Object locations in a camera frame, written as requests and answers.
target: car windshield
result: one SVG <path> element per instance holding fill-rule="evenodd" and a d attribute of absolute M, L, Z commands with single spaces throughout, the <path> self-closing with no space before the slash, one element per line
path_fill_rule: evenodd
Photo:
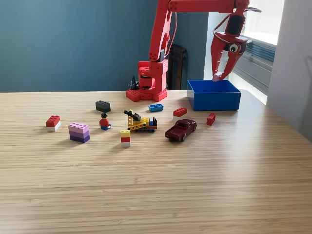
<path fill-rule="evenodd" d="M 186 128 L 186 125 L 184 123 L 177 123 L 176 126 L 182 127 L 182 128 Z"/>

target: purple lego brick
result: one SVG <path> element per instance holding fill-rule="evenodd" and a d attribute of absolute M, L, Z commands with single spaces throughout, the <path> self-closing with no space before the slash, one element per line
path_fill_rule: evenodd
<path fill-rule="evenodd" d="M 73 136 L 73 137 L 79 137 L 79 138 L 84 139 L 87 136 L 89 136 L 89 131 L 87 131 L 85 133 L 76 133 L 76 132 L 69 131 L 69 135 Z"/>
<path fill-rule="evenodd" d="M 85 133 L 89 130 L 89 126 L 83 123 L 72 123 L 68 126 L 68 130 L 75 133 Z"/>
<path fill-rule="evenodd" d="M 74 140 L 74 141 L 78 141 L 78 142 L 81 142 L 81 143 L 86 143 L 88 140 L 90 140 L 90 135 L 88 135 L 86 138 L 80 138 L 80 137 L 76 137 L 76 136 L 69 136 L 69 138 L 71 140 Z"/>

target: car wheel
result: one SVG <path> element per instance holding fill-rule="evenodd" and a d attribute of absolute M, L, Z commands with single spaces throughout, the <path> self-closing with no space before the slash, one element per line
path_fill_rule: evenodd
<path fill-rule="evenodd" d="M 185 141 L 186 138 L 186 134 L 183 135 L 182 140 L 181 141 Z"/>

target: toy pickup truck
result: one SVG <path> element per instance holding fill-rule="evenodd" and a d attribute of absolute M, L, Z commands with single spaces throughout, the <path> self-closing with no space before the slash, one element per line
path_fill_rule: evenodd
<path fill-rule="evenodd" d="M 197 124 L 190 119 L 178 120 L 175 125 L 166 131 L 166 137 L 169 140 L 185 141 L 186 136 L 195 131 Z"/>

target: blue plastic bin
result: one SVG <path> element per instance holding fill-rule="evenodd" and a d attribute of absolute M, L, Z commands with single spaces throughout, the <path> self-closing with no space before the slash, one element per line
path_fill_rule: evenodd
<path fill-rule="evenodd" d="M 189 80 L 187 97 L 195 111 L 238 110 L 241 92 L 228 80 Z"/>

